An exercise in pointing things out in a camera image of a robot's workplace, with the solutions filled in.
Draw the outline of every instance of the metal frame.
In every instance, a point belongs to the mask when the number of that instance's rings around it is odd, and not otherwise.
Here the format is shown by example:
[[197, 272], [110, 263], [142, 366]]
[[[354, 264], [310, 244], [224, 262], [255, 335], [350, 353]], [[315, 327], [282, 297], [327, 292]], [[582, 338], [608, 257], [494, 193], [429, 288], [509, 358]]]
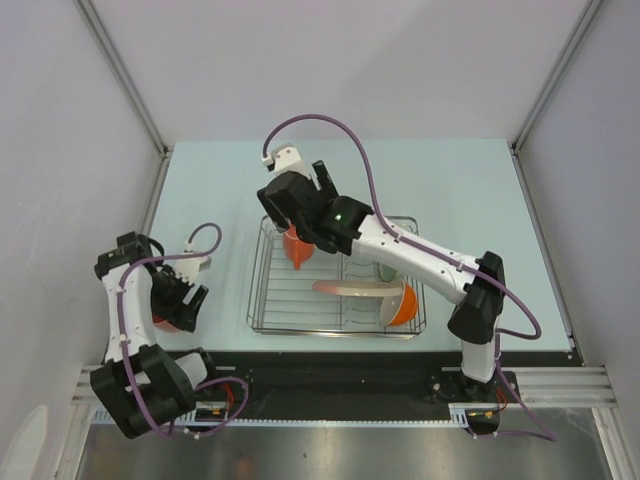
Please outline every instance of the metal frame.
[[594, 409], [593, 417], [614, 480], [640, 478], [640, 468], [619, 408]]
[[96, 405], [72, 404], [67, 412], [65, 433], [62, 437], [58, 455], [55, 480], [74, 480], [78, 473], [80, 460], [84, 451], [84, 443], [89, 435], [89, 428], [98, 407]]
[[[98, 365], [87, 365], [82, 369], [73, 394], [73, 405], [99, 405], [89, 384], [89, 374], [97, 368]], [[516, 374], [520, 396], [532, 408], [611, 409], [618, 406], [604, 367], [515, 367], [505, 368], [505, 371]], [[512, 404], [509, 408], [519, 406]]]
[[569, 337], [570, 343], [573, 343], [572, 346], [577, 349], [585, 364], [588, 364], [588, 358], [586, 357], [585, 352], [581, 349], [582, 343], [580, 342], [580, 335], [576, 332], [576, 329], [571, 322], [569, 309], [567, 308], [567, 302], [565, 300], [562, 287], [560, 286], [560, 281], [558, 280], [558, 274], [553, 263], [551, 253], [549, 251], [549, 244], [547, 242], [544, 229], [542, 228], [542, 223], [540, 222], [540, 216], [538, 215], [538, 211], [536, 209], [529, 184], [527, 183], [527, 178], [522, 168], [520, 155], [513, 147], [511, 147], [510, 150], [513, 166], [516, 170], [516, 175], [518, 176], [518, 182], [520, 183], [520, 189], [522, 190], [522, 195], [524, 196], [525, 203], [527, 204], [529, 217], [531, 218], [533, 230], [536, 234], [536, 238], [538, 239], [538, 245], [540, 245], [542, 260], [544, 261], [545, 267], [547, 268], [549, 280], [551, 281], [551, 288], [553, 290], [554, 296], [556, 297], [558, 309], [560, 310], [560, 317], [562, 318], [562, 322], [564, 323], [564, 326], [566, 328], [567, 337]]
[[78, 7], [80, 15], [85, 21], [89, 32], [93, 35], [98, 48], [104, 55], [107, 65], [109, 65], [109, 68], [116, 77], [116, 80], [122, 87], [122, 93], [127, 98], [129, 104], [133, 108], [133, 111], [142, 123], [145, 132], [149, 136], [149, 140], [153, 143], [158, 154], [163, 156], [167, 152], [167, 147], [162, 140], [158, 127], [140, 96], [140, 92], [131, 78], [131, 74], [122, 61], [109, 32], [107, 32], [96, 7], [93, 5], [91, 0], [74, 0], [74, 3]]
[[158, 204], [160, 203], [160, 194], [164, 187], [164, 181], [167, 179], [167, 173], [169, 172], [169, 163], [171, 162], [171, 156], [173, 155], [173, 149], [168, 149], [166, 153], [162, 155], [158, 170], [156, 172], [149, 199], [147, 200], [142, 221], [140, 222], [140, 233], [149, 235], [151, 233], [151, 226], [158, 210]]
[[596, 19], [598, 13], [602, 10], [602, 7], [606, 3], [607, 0], [589, 0], [589, 3], [584, 7], [580, 18], [573, 27], [573, 30], [569, 34], [569, 38], [565, 43], [562, 51], [560, 52], [560, 56], [556, 60], [556, 63], [553, 65], [551, 69], [551, 73], [545, 80], [544, 86], [542, 90], [538, 94], [531, 110], [527, 114], [525, 121], [520, 128], [518, 135], [513, 140], [514, 150], [516, 152], [520, 151], [522, 145], [527, 140], [527, 137], [533, 130], [536, 122], [540, 118], [540, 115], [544, 111], [546, 105], [549, 103], [553, 93], [556, 91], [556, 88], [564, 78], [565, 73], [567, 72], [571, 61], [574, 59], [576, 53], [578, 52], [580, 46], [584, 42], [584, 39], [587, 36], [587, 33], [590, 31], [594, 20]]

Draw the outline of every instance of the white wall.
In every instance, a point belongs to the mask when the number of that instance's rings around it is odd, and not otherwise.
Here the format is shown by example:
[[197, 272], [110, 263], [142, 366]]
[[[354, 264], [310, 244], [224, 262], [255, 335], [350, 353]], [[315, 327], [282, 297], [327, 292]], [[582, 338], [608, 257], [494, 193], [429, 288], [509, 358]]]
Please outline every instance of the white wall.
[[139, 224], [159, 159], [71, 0], [0, 2], [0, 65], [0, 461], [44, 404], [44, 479], [106, 343], [96, 256]]
[[309, 111], [365, 138], [511, 139], [586, 3], [95, 0], [169, 143]]
[[640, 446], [640, 3], [611, 0], [522, 152], [589, 360]]

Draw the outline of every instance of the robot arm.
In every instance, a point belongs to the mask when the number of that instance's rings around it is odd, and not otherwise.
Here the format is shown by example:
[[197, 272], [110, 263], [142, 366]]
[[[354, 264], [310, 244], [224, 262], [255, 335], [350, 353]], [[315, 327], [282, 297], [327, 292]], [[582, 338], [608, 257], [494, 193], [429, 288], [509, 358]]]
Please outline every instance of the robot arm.
[[[118, 248], [98, 257], [95, 272], [102, 280], [109, 301], [109, 345], [105, 363], [90, 375], [93, 391], [120, 430], [135, 438], [150, 430], [131, 390], [123, 358], [118, 322], [117, 294], [123, 273], [133, 263], [152, 257], [149, 239], [131, 232], [117, 239]], [[193, 331], [200, 306], [207, 295], [199, 287], [189, 303], [183, 300], [205, 263], [204, 258], [178, 260], [174, 267], [148, 263], [134, 269], [124, 285], [123, 318], [134, 381], [158, 425], [195, 409], [195, 387], [215, 375], [215, 368], [202, 350], [173, 359], [157, 343], [154, 322]]]
[[[282, 231], [292, 223], [301, 240], [329, 253], [366, 257], [409, 274], [455, 305], [449, 330], [462, 341], [462, 372], [481, 383], [494, 372], [494, 330], [504, 295], [462, 268], [451, 266], [426, 252], [391, 237], [373, 210], [350, 197], [340, 196], [323, 162], [313, 164], [319, 187], [297, 149], [284, 145], [263, 159], [276, 175], [258, 191], [265, 210]], [[435, 249], [471, 268], [504, 282], [502, 259], [487, 252], [476, 259], [392, 228], [415, 242]]]

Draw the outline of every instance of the enclosure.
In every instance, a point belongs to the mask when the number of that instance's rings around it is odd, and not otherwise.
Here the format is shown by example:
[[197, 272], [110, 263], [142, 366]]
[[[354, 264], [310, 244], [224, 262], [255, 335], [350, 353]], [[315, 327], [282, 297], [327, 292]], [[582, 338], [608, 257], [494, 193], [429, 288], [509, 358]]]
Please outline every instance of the enclosure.
[[[637, 477], [637, 2], [34, 0], [0, 11], [0, 478]], [[534, 342], [504, 338], [503, 364], [556, 444], [474, 442], [457, 428], [461, 410], [436, 420], [375, 390], [460, 367], [452, 305], [407, 276], [418, 316], [380, 327], [375, 300], [312, 286], [380, 280], [377, 264], [315, 252], [292, 271], [256, 191], [271, 178], [264, 138], [310, 112], [357, 133], [403, 229], [451, 253], [502, 256], [542, 326]], [[370, 203], [339, 129], [297, 123], [286, 142]], [[127, 443], [88, 384], [109, 338], [93, 265], [131, 230], [180, 252], [207, 221], [223, 241], [198, 277], [210, 293], [197, 329], [158, 332], [159, 344], [202, 347], [256, 384], [302, 381], [303, 369], [320, 385], [366, 387], [279, 397], [264, 418], [249, 406], [206, 441]], [[512, 302], [500, 322], [530, 328]], [[516, 404], [503, 416], [535, 430]], [[372, 458], [389, 442], [385, 461]]]

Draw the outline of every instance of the metal rack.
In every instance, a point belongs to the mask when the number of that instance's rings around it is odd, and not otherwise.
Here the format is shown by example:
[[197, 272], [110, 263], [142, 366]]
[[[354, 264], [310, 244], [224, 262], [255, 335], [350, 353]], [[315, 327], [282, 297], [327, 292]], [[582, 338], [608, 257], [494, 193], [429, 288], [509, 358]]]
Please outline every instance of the metal rack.
[[[411, 233], [411, 217], [389, 217]], [[319, 335], [413, 338], [427, 326], [425, 289], [416, 279], [405, 281], [418, 296], [418, 314], [397, 327], [379, 325], [378, 298], [341, 297], [316, 292], [316, 280], [376, 280], [376, 264], [316, 249], [300, 270], [294, 270], [282, 247], [282, 234], [268, 217], [260, 223], [247, 322], [256, 332], [280, 335]]]

